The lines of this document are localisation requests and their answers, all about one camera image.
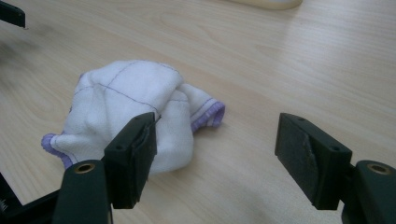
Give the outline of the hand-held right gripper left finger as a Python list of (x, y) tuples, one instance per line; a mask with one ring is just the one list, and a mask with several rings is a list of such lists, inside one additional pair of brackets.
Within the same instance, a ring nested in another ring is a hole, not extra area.
[(132, 118), (106, 147), (103, 162), (114, 209), (132, 209), (140, 201), (156, 155), (153, 112)]

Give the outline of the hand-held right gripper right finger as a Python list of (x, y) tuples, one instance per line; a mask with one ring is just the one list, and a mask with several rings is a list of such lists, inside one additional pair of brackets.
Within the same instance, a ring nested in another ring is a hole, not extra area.
[(335, 210), (352, 151), (307, 119), (279, 115), (275, 154), (318, 210)]

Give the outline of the white cloth with purple trim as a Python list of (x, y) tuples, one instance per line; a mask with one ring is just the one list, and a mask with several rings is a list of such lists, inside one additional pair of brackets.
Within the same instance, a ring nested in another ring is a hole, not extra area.
[(152, 175), (186, 166), (193, 154), (193, 133), (220, 126), (225, 104), (184, 82), (165, 63), (117, 61), (82, 74), (60, 134), (48, 133), (42, 147), (64, 167), (104, 157), (105, 147), (130, 119), (155, 114), (157, 155)]

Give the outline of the cream rounded object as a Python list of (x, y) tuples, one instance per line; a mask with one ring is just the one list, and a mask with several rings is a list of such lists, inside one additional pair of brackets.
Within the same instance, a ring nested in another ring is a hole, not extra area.
[(231, 0), (237, 3), (265, 9), (285, 10), (298, 7), (303, 0)]

